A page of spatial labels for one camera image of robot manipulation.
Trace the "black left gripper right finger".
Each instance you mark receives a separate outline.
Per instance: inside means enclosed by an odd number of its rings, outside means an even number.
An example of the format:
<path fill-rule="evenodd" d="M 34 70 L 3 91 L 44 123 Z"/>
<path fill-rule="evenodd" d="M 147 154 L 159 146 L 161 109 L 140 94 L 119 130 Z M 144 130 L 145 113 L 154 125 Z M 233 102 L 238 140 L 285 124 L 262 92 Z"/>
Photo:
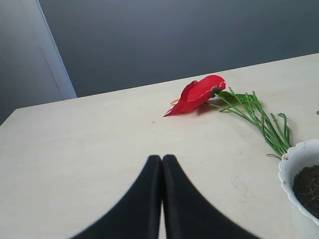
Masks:
<path fill-rule="evenodd" d="M 162 159 L 163 210 L 168 239 L 256 239 L 211 205 L 189 180 L 177 158 Z"/>

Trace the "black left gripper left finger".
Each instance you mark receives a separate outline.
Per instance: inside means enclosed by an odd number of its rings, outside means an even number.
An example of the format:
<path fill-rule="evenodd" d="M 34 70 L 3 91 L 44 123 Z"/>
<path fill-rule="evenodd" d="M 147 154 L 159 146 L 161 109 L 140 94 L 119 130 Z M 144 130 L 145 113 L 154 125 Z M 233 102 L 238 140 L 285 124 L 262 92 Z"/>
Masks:
<path fill-rule="evenodd" d="M 116 205 L 75 239 L 157 239 L 161 215 L 161 158 L 148 157 Z"/>

